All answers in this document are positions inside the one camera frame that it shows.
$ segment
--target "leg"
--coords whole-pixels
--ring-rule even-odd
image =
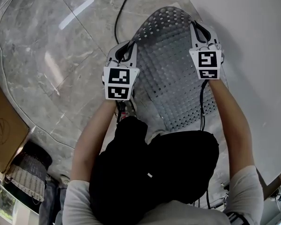
[[[62,225],[62,213],[64,210],[65,198],[67,192],[67,185],[62,184],[60,188],[60,211],[57,213],[55,218],[55,225]]]
[[[202,131],[154,138],[148,146],[149,172],[159,203],[193,203],[208,188],[218,157],[215,137]]]
[[[39,207],[39,225],[52,225],[52,214],[55,204],[55,196],[57,193],[57,184],[50,180],[46,183],[44,201]]]
[[[91,208],[104,224],[136,224],[147,211],[147,125],[123,119],[115,138],[95,162],[89,186]]]

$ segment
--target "gray tile floor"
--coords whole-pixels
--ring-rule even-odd
[[[53,176],[69,175],[76,141],[104,99],[101,73],[108,51],[116,45],[114,22],[123,1],[13,0],[4,16],[7,4],[0,11],[0,44],[11,93],[34,123],[70,146],[56,143],[38,128],[34,130],[34,141],[52,156],[49,173]],[[118,22],[119,41],[132,38],[149,15],[168,5],[200,18],[189,0],[128,0]],[[1,65],[0,84],[6,92]],[[137,85],[136,102],[139,118],[149,126],[148,137],[156,129],[165,129],[141,84]],[[219,184],[228,180],[228,157],[218,115],[210,119],[207,130],[215,132],[222,152],[211,189],[221,192]],[[187,129],[197,127],[192,124]],[[104,146],[114,129],[113,121]],[[211,201],[217,196],[211,195]]]

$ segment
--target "white cable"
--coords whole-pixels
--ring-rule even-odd
[[[8,0],[0,7],[0,10],[4,7],[4,5],[8,2]],[[69,147],[71,149],[74,149],[72,148],[71,146],[65,144],[65,143],[62,143],[62,142],[59,142],[57,141],[50,133],[48,133],[46,130],[44,130],[43,128],[41,128],[40,126],[38,126],[33,120],[31,120],[31,118],[26,114],[26,112],[23,111],[23,109],[17,104],[17,102],[15,101],[13,95],[11,94],[10,90],[9,90],[9,87],[8,87],[8,83],[7,83],[7,77],[6,77],[6,73],[5,73],[5,70],[4,70],[4,66],[3,66],[3,51],[2,51],[2,48],[0,46],[0,51],[1,51],[1,68],[2,68],[2,72],[3,72],[3,75],[4,75],[4,80],[5,80],[5,85],[6,85],[6,89],[7,89],[7,92],[9,94],[9,96],[12,98],[14,104],[20,109],[20,111],[29,119],[29,121],[31,121],[37,128],[39,128],[40,130],[42,130],[43,132],[45,132],[47,135],[49,135],[55,142],[57,142],[58,144],[61,144],[61,145],[64,145],[66,147]]]
[[[278,207],[279,212],[281,212],[280,206],[279,206],[279,204],[278,204],[278,202],[277,202],[277,197],[275,197],[275,202],[276,202],[276,204],[277,204],[277,207]]]

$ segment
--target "forearm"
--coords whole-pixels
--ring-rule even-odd
[[[229,152],[230,177],[246,165],[253,165],[251,132],[248,121],[221,80],[209,80]]]
[[[100,153],[115,109],[115,101],[103,101],[84,128],[75,147],[72,162],[71,180],[89,181],[91,169],[94,165],[96,157]]]

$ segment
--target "gray perforated mat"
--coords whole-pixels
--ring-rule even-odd
[[[188,50],[191,17],[176,7],[153,13],[133,37],[138,45],[139,79],[169,131],[200,119],[199,80]],[[204,91],[208,116],[216,109],[209,85]]]

